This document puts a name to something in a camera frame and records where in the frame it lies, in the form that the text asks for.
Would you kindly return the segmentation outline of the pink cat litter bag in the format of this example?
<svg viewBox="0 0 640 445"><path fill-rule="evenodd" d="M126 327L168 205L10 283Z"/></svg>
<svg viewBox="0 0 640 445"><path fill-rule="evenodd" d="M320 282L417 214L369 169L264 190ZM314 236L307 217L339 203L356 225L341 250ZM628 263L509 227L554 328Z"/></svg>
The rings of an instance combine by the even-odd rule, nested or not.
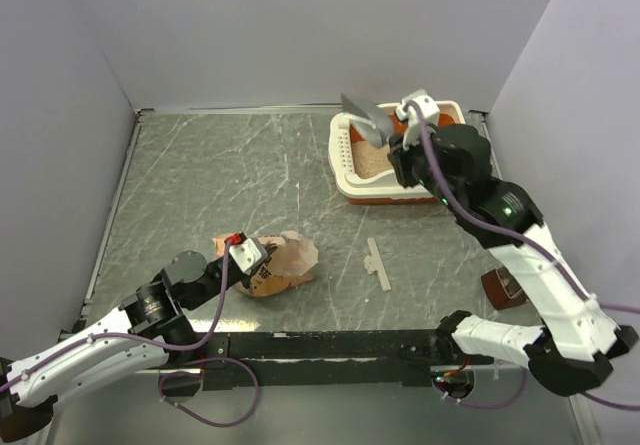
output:
<svg viewBox="0 0 640 445"><path fill-rule="evenodd" d="M313 241L295 231L261 235L257 240L268 252L249 280L230 277L229 288L247 296L264 298L311 282L319 252Z"/></svg>

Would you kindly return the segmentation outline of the metal litter scoop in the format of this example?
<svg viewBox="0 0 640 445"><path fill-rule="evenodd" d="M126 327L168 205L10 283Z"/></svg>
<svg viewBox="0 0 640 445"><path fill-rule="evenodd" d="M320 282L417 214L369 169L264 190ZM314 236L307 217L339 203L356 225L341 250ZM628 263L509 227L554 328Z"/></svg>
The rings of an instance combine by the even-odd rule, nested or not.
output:
<svg viewBox="0 0 640 445"><path fill-rule="evenodd" d="M359 135L375 148L383 148L394 133L389 115L371 100L350 93L340 95L341 109Z"/></svg>

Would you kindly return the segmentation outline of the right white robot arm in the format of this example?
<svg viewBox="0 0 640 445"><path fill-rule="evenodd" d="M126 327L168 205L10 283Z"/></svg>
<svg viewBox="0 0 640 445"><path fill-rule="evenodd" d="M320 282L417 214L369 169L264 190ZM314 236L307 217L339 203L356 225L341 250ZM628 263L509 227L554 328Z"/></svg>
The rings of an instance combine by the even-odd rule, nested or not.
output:
<svg viewBox="0 0 640 445"><path fill-rule="evenodd" d="M638 333L617 324L586 292L527 192L493 176L489 140L465 124L429 130L409 146L403 138L394 133L388 140L398 183L421 185L439 199L515 278L541 320L509 325L455 311L437 328L440 358L454 364L482 355L511 362L563 397L603 385L613 359L632 350Z"/></svg>

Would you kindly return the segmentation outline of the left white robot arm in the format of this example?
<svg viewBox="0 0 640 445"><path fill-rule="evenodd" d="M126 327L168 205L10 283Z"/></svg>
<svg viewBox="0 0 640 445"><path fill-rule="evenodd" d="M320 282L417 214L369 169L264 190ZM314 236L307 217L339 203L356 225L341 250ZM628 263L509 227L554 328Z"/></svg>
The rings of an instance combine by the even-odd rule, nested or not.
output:
<svg viewBox="0 0 640 445"><path fill-rule="evenodd" d="M187 312L223 302L265 258L248 245L233 245L212 261L194 251L179 254L93 325L45 351L2 362L2 415L46 415L75 392L138 370L208 362L214 332L196 332Z"/></svg>

